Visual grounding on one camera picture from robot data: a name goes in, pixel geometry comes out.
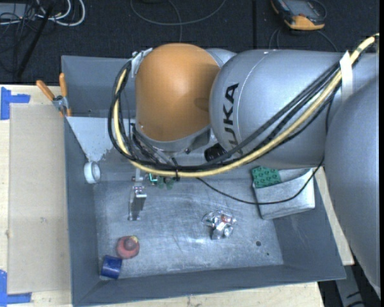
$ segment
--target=gray bin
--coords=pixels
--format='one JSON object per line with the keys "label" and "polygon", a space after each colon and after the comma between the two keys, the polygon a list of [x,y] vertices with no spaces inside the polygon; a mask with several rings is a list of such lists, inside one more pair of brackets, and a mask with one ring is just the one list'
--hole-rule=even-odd
{"label": "gray bin", "polygon": [[[126,59],[63,56],[61,61],[73,115],[105,118],[115,77]],[[134,117],[131,81],[127,96]],[[141,219],[128,221],[132,166],[111,150],[100,162],[101,182],[88,184],[83,173],[87,159],[68,121],[65,157],[74,306],[346,277],[316,184],[315,209],[263,220],[256,206],[222,197],[197,180],[181,179],[170,191],[148,187]],[[249,168],[208,181],[246,200],[254,197]],[[214,207],[232,211],[236,217],[230,238],[210,240],[205,235],[208,227],[200,217]],[[104,255],[113,255],[116,240],[124,235],[138,236],[139,255],[124,260],[118,279],[101,277]]]}

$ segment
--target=wooden table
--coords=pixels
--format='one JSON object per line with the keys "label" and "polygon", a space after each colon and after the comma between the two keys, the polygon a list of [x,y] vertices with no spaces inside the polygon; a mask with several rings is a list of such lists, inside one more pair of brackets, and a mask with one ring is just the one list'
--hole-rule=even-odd
{"label": "wooden table", "polygon": [[[58,112],[52,106],[51,102],[43,95],[36,86],[23,85],[3,85],[12,94],[25,93],[31,95],[29,104],[48,106],[54,110],[54,117],[58,117]],[[55,95],[60,94],[60,87],[51,86],[50,89]],[[10,161],[10,122],[9,120],[0,120],[0,269],[8,270],[8,241],[9,233],[9,161]],[[349,246],[344,234],[335,217],[333,207],[325,182],[324,171],[317,172],[317,183],[322,192],[326,211],[339,247],[340,257],[344,265],[354,263]],[[27,274],[12,274],[13,276],[24,276],[28,281]],[[69,290],[46,290],[45,292],[33,292],[30,303],[21,306],[71,306]],[[300,285],[284,285],[268,288],[257,288],[249,290],[240,290],[225,293],[195,295],[190,297],[176,297],[171,299],[160,299],[155,301],[140,301],[136,303],[117,304],[114,306],[122,307],[146,307],[146,306],[312,306],[322,307],[319,287],[317,283],[304,283]]]}

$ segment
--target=blue tape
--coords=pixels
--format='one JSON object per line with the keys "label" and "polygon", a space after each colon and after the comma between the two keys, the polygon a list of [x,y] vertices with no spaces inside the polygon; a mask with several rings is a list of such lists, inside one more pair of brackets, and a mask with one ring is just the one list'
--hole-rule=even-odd
{"label": "blue tape", "polygon": [[0,269],[0,307],[7,304],[24,304],[31,300],[31,292],[27,294],[7,294],[7,272]]}
{"label": "blue tape", "polygon": [[2,86],[0,120],[8,120],[10,118],[10,104],[27,104],[29,101],[29,95],[12,95],[10,90]]}

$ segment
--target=black floor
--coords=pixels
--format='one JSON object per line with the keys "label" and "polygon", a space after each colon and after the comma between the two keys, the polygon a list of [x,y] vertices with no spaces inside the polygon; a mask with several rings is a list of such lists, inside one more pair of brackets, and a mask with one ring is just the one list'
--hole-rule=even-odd
{"label": "black floor", "polygon": [[[0,0],[36,6],[34,1]],[[0,25],[0,84],[34,84],[42,79],[58,85],[62,55],[128,58],[134,51],[179,41],[234,52],[256,48],[345,52],[380,30],[380,0],[318,1],[327,10],[324,29],[294,35],[277,17],[270,0],[83,0],[86,15],[78,26],[49,21],[37,37],[43,22],[37,17]],[[40,2],[47,8],[51,0]],[[79,1],[72,4],[74,16],[66,22],[82,15]],[[57,0],[54,11],[66,8],[66,0]],[[0,22],[5,22],[5,15]],[[379,306],[358,263],[353,270],[365,305]],[[325,306],[341,306],[334,282],[319,285]]]}

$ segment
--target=yellow cable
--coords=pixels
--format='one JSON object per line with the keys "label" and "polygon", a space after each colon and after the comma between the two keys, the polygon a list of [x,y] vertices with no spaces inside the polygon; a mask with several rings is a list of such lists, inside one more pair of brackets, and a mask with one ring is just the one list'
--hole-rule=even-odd
{"label": "yellow cable", "polygon": [[[354,64],[354,62],[357,60],[359,55],[361,54],[362,51],[366,50],[368,46],[372,45],[375,42],[375,36],[380,36],[379,33],[376,33],[373,36],[370,36],[366,40],[364,40],[356,50],[353,51],[353,53],[350,55],[351,59],[351,64]],[[122,73],[120,80],[118,82],[118,85],[116,87],[116,92],[118,92],[119,87],[121,87],[122,81],[124,79],[126,70]],[[327,85],[327,87],[321,92],[321,94],[313,101],[313,103],[308,107],[305,112],[300,115],[300,117],[294,121],[286,130],[284,130],[281,134],[279,134],[275,139],[270,141],[268,144],[264,145],[262,148],[252,152],[251,154],[247,155],[246,157],[243,157],[242,159],[233,162],[232,164],[226,165],[226,166],[221,166],[216,169],[210,169],[207,171],[194,171],[194,172],[185,172],[185,171],[180,171],[176,173],[175,171],[164,171],[161,169],[155,169],[155,168],[149,168],[146,167],[142,164],[139,164],[134,161],[130,161],[132,165],[135,167],[147,172],[147,173],[152,173],[156,174],[162,177],[207,177],[211,175],[217,175],[220,173],[224,173],[226,171],[230,171],[234,168],[240,167],[244,164],[248,164],[249,162],[254,161],[255,159],[261,157],[262,155],[266,154],[269,152],[271,149],[273,149],[275,146],[279,145],[282,141],[284,141],[290,134],[292,134],[303,122],[309,118],[312,113],[324,102],[324,100],[329,96],[329,94],[336,88],[338,83],[341,80],[341,71],[338,71],[335,74],[335,77],[332,79],[332,81]],[[116,137],[118,140],[118,145],[119,147],[128,154],[128,151],[124,145],[124,142],[122,141],[119,129],[119,123],[118,123],[118,101],[114,105],[114,128],[115,128],[115,133]]]}

